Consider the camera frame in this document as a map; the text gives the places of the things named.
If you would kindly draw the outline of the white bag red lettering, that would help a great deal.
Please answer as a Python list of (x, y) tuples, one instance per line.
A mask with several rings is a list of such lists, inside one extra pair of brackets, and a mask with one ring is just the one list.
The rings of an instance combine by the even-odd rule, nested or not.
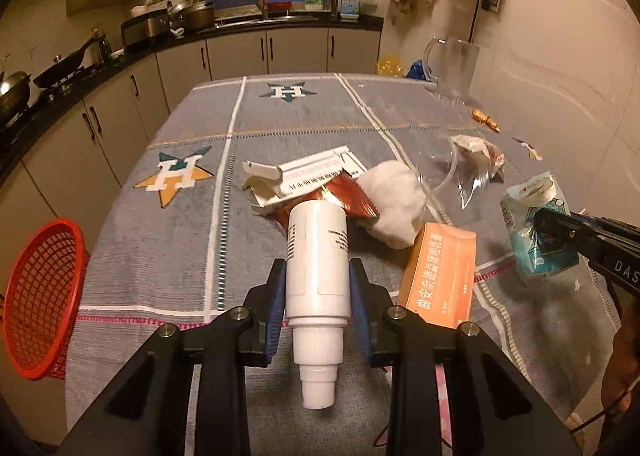
[(503, 176), (506, 157), (494, 143), (472, 135), (453, 135), (451, 141), (465, 161), (473, 164), (481, 175), (490, 180)]

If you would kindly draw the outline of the lidded black wok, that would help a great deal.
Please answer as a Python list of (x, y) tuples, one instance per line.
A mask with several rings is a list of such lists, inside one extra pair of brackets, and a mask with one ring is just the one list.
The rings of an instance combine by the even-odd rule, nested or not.
[(0, 124), (2, 127), (20, 114), (27, 106), (30, 97), (30, 75), (18, 71), (3, 79), (0, 97)]

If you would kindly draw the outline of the crumpled white tissue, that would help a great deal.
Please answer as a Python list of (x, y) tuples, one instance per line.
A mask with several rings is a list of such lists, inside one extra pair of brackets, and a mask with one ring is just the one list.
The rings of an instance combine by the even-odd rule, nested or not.
[(378, 212), (359, 224), (390, 248), (411, 247), (422, 229), (426, 204), (416, 174), (401, 161), (383, 161), (360, 175), (357, 183)]

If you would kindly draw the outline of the steel cooking pot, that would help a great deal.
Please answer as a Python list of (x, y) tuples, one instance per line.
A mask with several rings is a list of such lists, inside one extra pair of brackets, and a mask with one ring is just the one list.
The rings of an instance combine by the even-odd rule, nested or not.
[(168, 11), (169, 24), (173, 30), (183, 28), (196, 33), (214, 27), (215, 6), (211, 1), (183, 2)]

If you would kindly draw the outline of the clear glass pitcher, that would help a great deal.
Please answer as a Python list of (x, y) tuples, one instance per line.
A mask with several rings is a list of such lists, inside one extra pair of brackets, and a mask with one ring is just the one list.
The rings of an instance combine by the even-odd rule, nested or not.
[(435, 92), (452, 101), (469, 97), (480, 47), (465, 40), (432, 37), (423, 52), (425, 75), (435, 84)]

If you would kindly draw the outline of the red plastic mesh basket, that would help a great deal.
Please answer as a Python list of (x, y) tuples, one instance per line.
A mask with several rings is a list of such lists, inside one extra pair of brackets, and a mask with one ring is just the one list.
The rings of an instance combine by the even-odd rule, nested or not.
[(84, 235), (70, 219), (46, 224), (18, 256), (4, 296), (3, 334), (23, 378), (65, 378), (89, 259)]

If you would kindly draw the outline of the black frying pan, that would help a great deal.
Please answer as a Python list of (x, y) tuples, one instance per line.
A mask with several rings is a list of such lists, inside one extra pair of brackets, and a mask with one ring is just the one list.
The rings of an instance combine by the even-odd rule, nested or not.
[(34, 79), (34, 84), (40, 89), (51, 88), (64, 78), (76, 72), (85, 57), (86, 50), (94, 44), (100, 37), (99, 31), (94, 28), (87, 41), (77, 50), (64, 58), (58, 58), (54, 64)]

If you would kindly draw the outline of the orange cardboard box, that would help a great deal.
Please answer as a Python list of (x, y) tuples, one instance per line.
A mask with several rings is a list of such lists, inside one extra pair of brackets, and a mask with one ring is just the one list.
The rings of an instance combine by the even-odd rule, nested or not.
[(456, 329), (469, 320), (476, 234), (427, 222), (405, 267), (397, 303), (428, 323)]

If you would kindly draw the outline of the orange peel scrap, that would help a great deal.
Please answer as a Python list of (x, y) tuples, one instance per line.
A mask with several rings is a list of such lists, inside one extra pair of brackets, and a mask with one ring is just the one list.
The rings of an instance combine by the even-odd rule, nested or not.
[(475, 121), (477, 121), (478, 124), (482, 124), (494, 132), (500, 131), (500, 127), (497, 122), (490, 115), (484, 113), (481, 109), (472, 109), (471, 116)]

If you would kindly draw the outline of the grey star-patterned tablecloth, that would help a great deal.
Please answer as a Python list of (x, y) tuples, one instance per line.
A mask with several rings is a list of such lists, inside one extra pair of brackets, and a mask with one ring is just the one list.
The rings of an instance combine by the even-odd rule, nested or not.
[(576, 455), (620, 318), (541, 206), (618, 214), (604, 143), (506, 117), (468, 205), (463, 106), (380, 76), (195, 87), (116, 199), (66, 368), (63, 455)]

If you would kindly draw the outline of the rectangular steel cooker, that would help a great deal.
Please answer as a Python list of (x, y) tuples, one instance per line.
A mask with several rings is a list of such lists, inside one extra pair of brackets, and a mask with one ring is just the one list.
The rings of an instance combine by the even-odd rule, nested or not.
[(170, 33), (168, 12), (158, 9), (135, 16), (122, 23), (122, 43), (131, 48), (150, 39), (159, 38)]

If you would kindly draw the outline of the white plastic bottle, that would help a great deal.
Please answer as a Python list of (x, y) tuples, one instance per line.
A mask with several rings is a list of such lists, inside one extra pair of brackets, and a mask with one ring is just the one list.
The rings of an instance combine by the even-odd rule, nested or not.
[(303, 406), (335, 402), (344, 330), (352, 316), (346, 213), (325, 201), (293, 208), (288, 221), (285, 314), (293, 334)]

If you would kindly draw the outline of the red foil snack wrapper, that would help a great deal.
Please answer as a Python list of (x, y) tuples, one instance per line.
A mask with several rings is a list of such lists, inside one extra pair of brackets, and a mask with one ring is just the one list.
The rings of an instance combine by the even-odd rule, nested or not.
[(346, 216), (357, 220), (369, 220), (378, 217), (378, 209), (371, 202), (367, 194), (359, 187), (358, 183), (346, 170), (322, 184), (313, 191), (293, 198), (291, 202), (284, 204), (274, 213), (274, 219), (285, 230), (288, 229), (288, 219), (291, 211), (298, 204), (309, 201), (325, 201), (341, 207)]

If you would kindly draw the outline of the white flattened carton box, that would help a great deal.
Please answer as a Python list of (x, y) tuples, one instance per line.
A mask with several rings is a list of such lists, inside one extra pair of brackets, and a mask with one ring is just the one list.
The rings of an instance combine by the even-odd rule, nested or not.
[(242, 168), (246, 175), (242, 189), (253, 193), (252, 208), (262, 216), (318, 189), (343, 171), (354, 179), (367, 171), (346, 145), (280, 165), (242, 161)]

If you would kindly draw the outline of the clear plastic bag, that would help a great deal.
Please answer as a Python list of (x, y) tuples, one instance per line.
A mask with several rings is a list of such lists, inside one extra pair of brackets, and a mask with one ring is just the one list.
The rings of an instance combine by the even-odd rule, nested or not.
[(426, 193), (427, 207), (448, 224), (451, 224), (450, 213), (468, 207), (472, 198), (491, 181), (465, 161), (451, 137), (443, 130), (434, 130), (425, 139), (416, 159), (416, 174)]

